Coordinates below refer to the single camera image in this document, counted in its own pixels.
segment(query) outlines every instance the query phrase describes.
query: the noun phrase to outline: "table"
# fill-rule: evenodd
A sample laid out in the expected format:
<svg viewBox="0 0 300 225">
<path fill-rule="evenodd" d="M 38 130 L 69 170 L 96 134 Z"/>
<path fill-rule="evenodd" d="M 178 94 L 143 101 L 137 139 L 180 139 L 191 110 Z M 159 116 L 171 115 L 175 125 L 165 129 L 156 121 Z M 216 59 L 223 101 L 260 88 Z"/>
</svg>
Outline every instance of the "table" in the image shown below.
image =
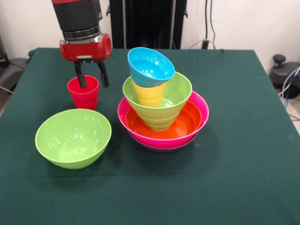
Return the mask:
<svg viewBox="0 0 300 225">
<path fill-rule="evenodd" d="M 160 51 L 208 102 L 206 127 L 174 153 L 137 144 L 117 117 L 128 50 L 113 49 L 97 109 L 112 138 L 96 163 L 74 171 L 34 144 L 44 120 L 74 108 L 74 65 L 59 49 L 36 50 L 0 118 L 0 224 L 300 223 L 300 137 L 255 52 Z M 96 65 L 82 69 L 99 78 Z"/>
</svg>

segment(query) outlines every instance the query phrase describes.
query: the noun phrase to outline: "green bowl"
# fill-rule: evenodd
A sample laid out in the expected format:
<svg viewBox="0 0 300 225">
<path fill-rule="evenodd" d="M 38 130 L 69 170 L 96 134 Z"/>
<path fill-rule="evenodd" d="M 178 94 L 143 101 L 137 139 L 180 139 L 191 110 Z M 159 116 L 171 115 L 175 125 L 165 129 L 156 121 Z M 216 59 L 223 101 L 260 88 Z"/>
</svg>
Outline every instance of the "green bowl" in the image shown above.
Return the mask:
<svg viewBox="0 0 300 225">
<path fill-rule="evenodd" d="M 154 130 L 169 128 L 175 121 L 180 110 L 183 108 L 188 98 L 192 94 L 191 82 L 182 74 L 175 72 L 174 77 L 166 82 L 163 102 L 160 107 L 147 107 L 138 103 L 137 95 L 133 87 L 132 77 L 129 77 L 123 84 L 123 93 L 131 107 L 141 117 L 141 119 Z M 165 126 L 160 122 L 160 127 L 156 128 L 151 120 L 165 120 Z"/>
<path fill-rule="evenodd" d="M 53 164 L 82 169 L 105 151 L 112 128 L 105 116 L 88 109 L 71 109 L 47 119 L 37 130 L 38 152 Z"/>
</svg>

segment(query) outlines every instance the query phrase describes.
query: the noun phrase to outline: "orange bowl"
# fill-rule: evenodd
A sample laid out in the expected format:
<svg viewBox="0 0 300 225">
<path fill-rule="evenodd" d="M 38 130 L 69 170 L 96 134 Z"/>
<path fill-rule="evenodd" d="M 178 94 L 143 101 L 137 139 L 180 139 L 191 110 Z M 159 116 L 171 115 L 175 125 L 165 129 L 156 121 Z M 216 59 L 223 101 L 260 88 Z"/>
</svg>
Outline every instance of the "orange bowl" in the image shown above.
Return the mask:
<svg viewBox="0 0 300 225">
<path fill-rule="evenodd" d="M 175 139 L 193 133 L 200 127 L 202 121 L 198 107 L 190 102 L 184 105 L 174 123 L 166 130 L 155 131 L 149 128 L 133 108 L 126 114 L 127 126 L 139 135 L 154 139 Z"/>
</svg>

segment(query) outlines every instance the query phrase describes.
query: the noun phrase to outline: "red cup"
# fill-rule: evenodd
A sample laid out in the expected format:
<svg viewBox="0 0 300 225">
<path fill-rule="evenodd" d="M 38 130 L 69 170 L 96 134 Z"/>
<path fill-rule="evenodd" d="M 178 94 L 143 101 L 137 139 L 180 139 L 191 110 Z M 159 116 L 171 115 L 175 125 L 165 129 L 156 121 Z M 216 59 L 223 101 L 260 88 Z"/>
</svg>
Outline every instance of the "red cup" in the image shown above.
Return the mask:
<svg viewBox="0 0 300 225">
<path fill-rule="evenodd" d="M 67 84 L 67 89 L 74 101 L 76 108 L 95 110 L 98 105 L 99 81 L 93 77 L 85 75 L 87 88 L 80 87 L 77 77 Z"/>
</svg>

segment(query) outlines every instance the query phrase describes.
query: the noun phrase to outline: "cup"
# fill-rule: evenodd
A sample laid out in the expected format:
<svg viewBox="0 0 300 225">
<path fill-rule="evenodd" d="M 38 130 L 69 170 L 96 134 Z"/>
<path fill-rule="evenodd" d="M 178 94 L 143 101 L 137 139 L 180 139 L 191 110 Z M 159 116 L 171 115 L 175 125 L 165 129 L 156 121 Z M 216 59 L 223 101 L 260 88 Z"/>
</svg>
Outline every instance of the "cup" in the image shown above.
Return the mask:
<svg viewBox="0 0 300 225">
<path fill-rule="evenodd" d="M 132 84 L 139 104 L 146 107 L 160 107 L 164 97 L 165 83 L 152 88 L 141 87 L 135 82 Z"/>
<path fill-rule="evenodd" d="M 87 88 L 80 87 L 77 77 L 67 84 L 67 89 L 76 108 L 95 110 L 98 105 L 99 81 L 93 76 L 84 76 Z"/>
</svg>

